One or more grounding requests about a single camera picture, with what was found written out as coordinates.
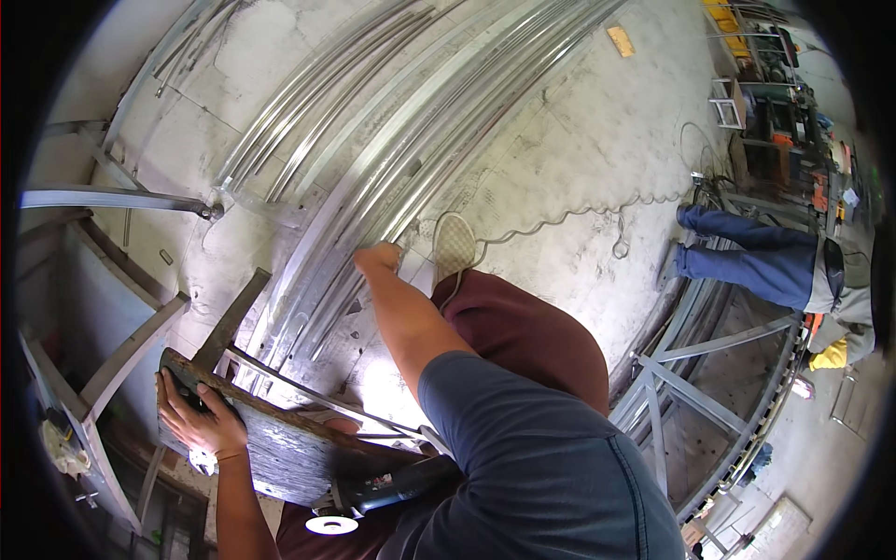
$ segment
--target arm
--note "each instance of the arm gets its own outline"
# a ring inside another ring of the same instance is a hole
[[[419,402],[420,374],[433,358],[451,350],[475,354],[420,290],[396,274],[401,248],[381,242],[359,249],[354,260],[374,301],[376,323],[404,382]]]
[[[874,351],[874,328],[869,325],[852,323],[843,338],[834,341],[826,349],[812,355],[809,369],[840,368],[855,364]]]
[[[218,459],[218,553],[222,560],[279,559],[280,553],[262,515],[252,484],[246,427],[215,391],[199,383],[197,391],[211,413],[190,407],[175,390],[171,373],[156,374],[162,421],[190,449]]]

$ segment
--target hand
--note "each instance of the hand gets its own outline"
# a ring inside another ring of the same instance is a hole
[[[211,411],[204,414],[177,394],[166,367],[156,374],[156,385],[162,421],[187,448],[210,453],[218,462],[247,453],[246,427],[208,385],[199,383],[196,387]]]
[[[355,268],[361,274],[377,266],[384,266],[392,272],[398,271],[401,260],[401,247],[388,241],[380,241],[369,249],[358,249],[352,256]]]

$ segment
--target concrete floor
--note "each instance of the concrete floor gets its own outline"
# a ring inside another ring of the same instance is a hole
[[[346,162],[363,146],[353,141],[311,188],[289,200],[294,228],[234,203],[212,186],[228,150],[280,81],[365,4],[258,0],[239,9],[223,40],[161,99],[153,95],[158,82],[149,80],[142,88],[115,154],[126,167],[136,168],[152,191],[220,201],[227,212],[209,224],[189,214],[134,211],[127,246],[123,211],[99,209],[95,219],[172,296],[183,290],[193,299],[189,313],[168,337],[168,344],[185,355],[192,356],[202,345],[256,266],[279,273]],[[486,4],[492,3],[468,0],[434,32],[444,32]],[[632,0],[612,22],[625,27],[636,54],[622,58],[603,30],[586,39],[550,82],[530,93],[467,171],[422,212],[404,238],[409,250],[402,278],[425,293],[430,290],[432,231],[443,211],[459,211],[478,237],[496,238],[585,205],[616,207],[636,195],[673,198],[689,188],[692,170],[720,166],[713,154],[724,153],[724,136],[707,107],[714,72],[699,3]],[[465,31],[437,59],[447,59],[480,31],[475,26]],[[391,71],[423,47],[409,47]],[[266,186],[279,165],[282,160],[269,164],[250,188]],[[94,181],[110,184],[99,171]],[[299,204],[302,211],[295,210]],[[666,202],[625,209],[623,237],[631,248],[622,260],[612,253],[618,217],[587,214],[534,237],[491,247],[479,269],[578,319],[594,335],[612,370],[657,297],[652,282],[675,208],[675,202]],[[160,251],[173,263],[168,265]],[[289,375],[318,391],[352,393],[373,414],[410,425],[426,422],[376,331],[369,300],[362,297],[361,304],[359,313],[343,320],[318,363],[295,366]],[[250,316],[246,327],[251,322]],[[238,342],[245,343],[249,331],[245,328]],[[875,405],[869,405],[871,412],[858,411],[874,399],[874,388],[884,378],[873,366],[858,369],[872,373],[857,390],[848,422],[867,436]],[[743,490],[740,499],[747,507],[728,520],[752,506],[737,523],[737,529],[750,530],[780,495],[787,494],[813,519],[791,551],[793,558],[801,557],[800,551],[811,546],[833,515],[864,450],[860,438],[828,420],[840,373],[819,374],[813,381],[815,400],[790,400],[772,437],[774,463]],[[278,384],[268,398],[284,408],[303,404]],[[213,499],[214,479],[190,484]],[[272,528],[279,522],[279,511],[277,504],[265,503]],[[713,514],[718,515],[716,522],[724,514],[720,507]],[[214,539],[213,519],[212,508],[208,539]],[[717,528],[712,518],[709,524]],[[735,538],[733,530],[722,534],[725,542]]]

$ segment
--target metal rail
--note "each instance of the metal rail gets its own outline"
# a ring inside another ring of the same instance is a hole
[[[289,105],[296,94],[316,79],[317,74],[343,56],[351,45],[356,44],[368,33],[414,2],[416,0],[394,0],[380,6],[368,19],[359,20],[348,29],[334,32],[331,38],[317,48],[262,107],[262,110],[243,134],[243,137],[240,138],[237,145],[233,147],[224,160],[224,164],[215,178],[216,184],[224,187],[230,184],[233,180],[232,174],[248,151],[258,142],[258,139],[277,119],[282,110]]]

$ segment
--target wooden board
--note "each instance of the wooden board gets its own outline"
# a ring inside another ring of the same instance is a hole
[[[249,433],[255,490],[286,502],[310,505],[327,491],[334,477],[365,478],[422,459],[415,453],[362,442],[279,409],[201,370],[171,348],[162,352],[159,367],[170,369],[193,392],[202,382],[228,398]],[[168,447],[187,455],[185,446],[162,422],[159,437]]]

